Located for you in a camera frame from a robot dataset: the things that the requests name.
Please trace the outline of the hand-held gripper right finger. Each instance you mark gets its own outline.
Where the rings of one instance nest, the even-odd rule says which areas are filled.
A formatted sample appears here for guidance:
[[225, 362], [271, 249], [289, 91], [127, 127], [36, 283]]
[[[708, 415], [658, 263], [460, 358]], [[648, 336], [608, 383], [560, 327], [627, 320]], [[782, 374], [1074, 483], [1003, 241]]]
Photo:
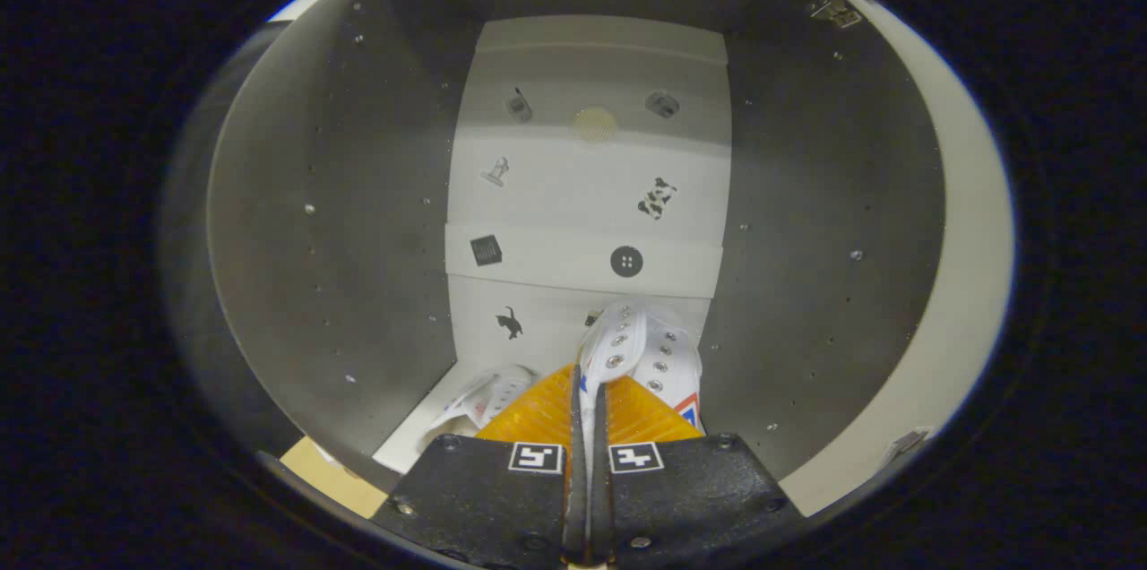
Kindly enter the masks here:
[[702, 435], [642, 384], [598, 391], [591, 552], [608, 567], [750, 567], [804, 516], [738, 434]]

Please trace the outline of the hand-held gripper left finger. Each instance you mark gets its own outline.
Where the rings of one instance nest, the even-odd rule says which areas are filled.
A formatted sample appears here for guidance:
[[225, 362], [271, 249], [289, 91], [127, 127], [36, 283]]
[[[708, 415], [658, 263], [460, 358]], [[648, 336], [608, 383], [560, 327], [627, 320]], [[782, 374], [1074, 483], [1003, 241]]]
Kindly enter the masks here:
[[435, 428], [372, 516], [423, 565], [565, 567], [584, 551], [579, 403], [569, 365], [526, 385], [500, 375], [475, 434]]

